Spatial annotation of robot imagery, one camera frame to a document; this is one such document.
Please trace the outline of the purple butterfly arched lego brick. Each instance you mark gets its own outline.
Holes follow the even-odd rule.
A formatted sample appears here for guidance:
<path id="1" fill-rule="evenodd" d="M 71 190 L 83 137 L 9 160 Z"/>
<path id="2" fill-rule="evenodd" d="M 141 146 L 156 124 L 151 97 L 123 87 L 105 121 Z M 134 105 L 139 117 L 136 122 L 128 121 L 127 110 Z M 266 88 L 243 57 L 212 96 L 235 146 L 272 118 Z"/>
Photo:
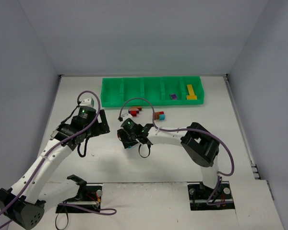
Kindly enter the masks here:
<path id="1" fill-rule="evenodd" d="M 138 108 L 130 108 L 128 110 L 128 113 L 131 114 L 132 116 L 136 116 L 136 114 L 138 114 L 140 112 L 140 110 Z"/>

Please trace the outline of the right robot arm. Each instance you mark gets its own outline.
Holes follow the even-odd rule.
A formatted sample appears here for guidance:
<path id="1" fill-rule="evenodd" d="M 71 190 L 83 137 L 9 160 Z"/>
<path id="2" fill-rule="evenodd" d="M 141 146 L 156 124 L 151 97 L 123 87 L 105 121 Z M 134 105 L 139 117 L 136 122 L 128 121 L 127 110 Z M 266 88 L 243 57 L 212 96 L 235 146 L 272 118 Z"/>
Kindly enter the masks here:
<path id="1" fill-rule="evenodd" d="M 126 149 L 136 144 L 148 148 L 158 144 L 179 146 L 201 167 L 204 186 L 214 189 L 219 181 L 217 156 L 220 142 L 199 123 L 169 129 L 157 128 L 153 124 L 142 126 L 128 118 L 117 130 L 117 136 Z"/>

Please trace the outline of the long yellow lego plate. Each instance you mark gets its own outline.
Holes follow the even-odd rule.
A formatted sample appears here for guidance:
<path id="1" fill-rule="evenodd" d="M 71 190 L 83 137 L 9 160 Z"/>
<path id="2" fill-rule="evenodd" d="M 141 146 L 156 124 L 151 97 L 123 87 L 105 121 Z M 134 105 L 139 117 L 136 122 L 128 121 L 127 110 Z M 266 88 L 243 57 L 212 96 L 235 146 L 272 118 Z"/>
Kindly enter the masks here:
<path id="1" fill-rule="evenodd" d="M 188 95 L 186 95 L 187 100 L 197 100 L 197 95 L 194 92 L 193 86 L 187 84 Z"/>

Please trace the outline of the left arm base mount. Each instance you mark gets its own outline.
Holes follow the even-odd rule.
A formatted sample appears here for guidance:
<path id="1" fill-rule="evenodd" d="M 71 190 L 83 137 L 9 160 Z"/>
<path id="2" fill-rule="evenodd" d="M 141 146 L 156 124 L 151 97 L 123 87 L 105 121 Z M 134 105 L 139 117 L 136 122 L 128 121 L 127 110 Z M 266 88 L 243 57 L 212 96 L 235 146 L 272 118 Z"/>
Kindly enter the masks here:
<path id="1" fill-rule="evenodd" d="M 77 194 L 63 201 L 63 203 L 69 204 L 71 206 L 58 205 L 56 208 L 57 214 L 88 213 L 87 211 L 78 209 L 74 206 L 100 212 L 102 184 L 88 184 L 87 181 L 74 174 L 68 176 L 67 180 L 68 182 L 73 181 L 78 186 Z"/>

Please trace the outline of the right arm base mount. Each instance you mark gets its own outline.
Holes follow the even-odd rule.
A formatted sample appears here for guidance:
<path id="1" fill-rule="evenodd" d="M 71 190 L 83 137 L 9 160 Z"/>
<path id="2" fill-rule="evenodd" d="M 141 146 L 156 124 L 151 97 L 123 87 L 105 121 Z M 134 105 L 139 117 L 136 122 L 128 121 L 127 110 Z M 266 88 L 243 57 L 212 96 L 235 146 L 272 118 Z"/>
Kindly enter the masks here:
<path id="1" fill-rule="evenodd" d="M 235 209 L 228 181 L 221 182 L 215 192 L 202 182 L 187 185 L 191 211 Z"/>

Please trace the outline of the small purple lego brick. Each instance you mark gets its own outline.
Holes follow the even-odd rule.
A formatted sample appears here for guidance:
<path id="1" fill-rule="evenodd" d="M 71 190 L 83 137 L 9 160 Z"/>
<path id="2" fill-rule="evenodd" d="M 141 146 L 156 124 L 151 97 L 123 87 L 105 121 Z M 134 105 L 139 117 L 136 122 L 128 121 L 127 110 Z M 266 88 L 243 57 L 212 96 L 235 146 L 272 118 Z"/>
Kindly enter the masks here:
<path id="1" fill-rule="evenodd" d="M 171 99 L 172 99 L 172 100 L 177 100 L 177 99 L 178 99 L 177 96 L 176 96 L 176 94 L 174 94 L 174 93 L 171 94 L 170 96 L 171 96 Z"/>

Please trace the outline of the brown lego plate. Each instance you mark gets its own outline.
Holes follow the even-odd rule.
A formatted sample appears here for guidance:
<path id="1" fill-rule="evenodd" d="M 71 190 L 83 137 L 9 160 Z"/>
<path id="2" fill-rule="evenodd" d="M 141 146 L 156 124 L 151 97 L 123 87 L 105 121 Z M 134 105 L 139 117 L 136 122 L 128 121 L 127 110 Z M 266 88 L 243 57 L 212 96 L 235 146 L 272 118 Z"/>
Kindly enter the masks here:
<path id="1" fill-rule="evenodd" d="M 142 111 L 142 107 L 141 106 L 135 106 L 134 109 L 138 109 L 139 111 Z"/>
<path id="2" fill-rule="evenodd" d="M 155 112 L 155 113 L 153 114 L 153 119 L 154 119 L 154 120 L 159 120 L 159 118 L 160 118 L 160 112 Z"/>

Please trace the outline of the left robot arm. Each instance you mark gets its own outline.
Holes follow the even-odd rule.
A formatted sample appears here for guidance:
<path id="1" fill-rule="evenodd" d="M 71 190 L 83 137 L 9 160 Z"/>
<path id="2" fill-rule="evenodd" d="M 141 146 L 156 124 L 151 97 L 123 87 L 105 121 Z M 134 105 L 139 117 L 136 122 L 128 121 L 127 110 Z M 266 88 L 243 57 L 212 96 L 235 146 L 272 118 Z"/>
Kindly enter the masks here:
<path id="1" fill-rule="evenodd" d="M 44 213 L 69 198 L 86 194 L 86 181 L 76 175 L 67 177 L 53 191 L 43 191 L 58 166 L 81 143 L 110 132 L 105 111 L 79 106 L 70 124 L 62 121 L 52 133 L 45 149 L 28 171 L 9 189 L 0 189 L 0 214 L 26 230 L 33 229 Z"/>

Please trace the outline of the red lego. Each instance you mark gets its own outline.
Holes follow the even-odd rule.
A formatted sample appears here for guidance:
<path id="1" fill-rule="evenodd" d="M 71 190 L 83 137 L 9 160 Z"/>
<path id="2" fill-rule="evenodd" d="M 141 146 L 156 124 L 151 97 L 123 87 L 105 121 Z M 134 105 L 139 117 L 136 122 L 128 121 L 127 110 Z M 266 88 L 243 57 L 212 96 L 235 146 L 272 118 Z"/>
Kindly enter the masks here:
<path id="1" fill-rule="evenodd" d="M 132 117 L 137 117 L 137 115 L 139 115 L 139 111 L 138 110 L 132 110 L 132 111 L 130 111 L 130 114 L 132 115 Z"/>

